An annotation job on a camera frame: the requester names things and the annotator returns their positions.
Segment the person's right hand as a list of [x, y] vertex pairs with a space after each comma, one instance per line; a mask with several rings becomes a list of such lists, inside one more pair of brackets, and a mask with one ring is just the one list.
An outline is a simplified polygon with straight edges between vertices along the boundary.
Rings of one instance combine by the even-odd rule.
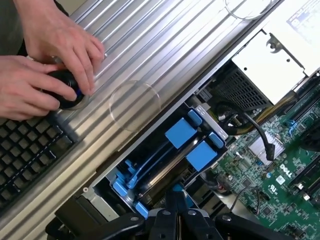
[[75, 100], [71, 87], [48, 75], [61, 68], [60, 64], [43, 64], [24, 56], [1, 56], [0, 117], [23, 121], [57, 110], [59, 101], [42, 90]]

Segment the person's left hand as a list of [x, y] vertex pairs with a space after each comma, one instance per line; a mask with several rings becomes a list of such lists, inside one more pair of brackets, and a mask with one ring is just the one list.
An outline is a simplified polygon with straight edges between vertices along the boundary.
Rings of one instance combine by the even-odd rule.
[[59, 58], [83, 94], [94, 90], [94, 74], [105, 57], [103, 44], [61, 10], [53, 0], [16, 0], [27, 53], [39, 62]]

